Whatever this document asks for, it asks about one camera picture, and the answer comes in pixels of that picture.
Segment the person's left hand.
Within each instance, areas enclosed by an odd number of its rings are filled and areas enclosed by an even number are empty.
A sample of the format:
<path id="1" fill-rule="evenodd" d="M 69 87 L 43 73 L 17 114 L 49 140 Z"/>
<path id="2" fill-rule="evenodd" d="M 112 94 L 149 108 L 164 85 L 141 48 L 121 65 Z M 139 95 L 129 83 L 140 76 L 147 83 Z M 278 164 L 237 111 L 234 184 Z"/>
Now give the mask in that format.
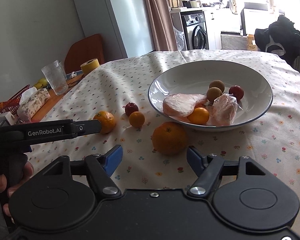
<path id="1" fill-rule="evenodd" d="M 31 179 L 31 177 L 34 174 L 34 167 L 33 165 L 28 161 L 23 168 L 23 177 L 22 180 L 7 189 L 7 179 L 5 177 L 4 174 L 0 175 L 0 193 L 7 191 L 6 195 L 8 196 L 8 198 L 11 198 L 12 194 L 15 193 L 15 191 L 17 191 L 17 189 L 19 189 L 19 187 L 21 187 L 23 184 L 25 184 L 27 181 L 29 181 Z"/>

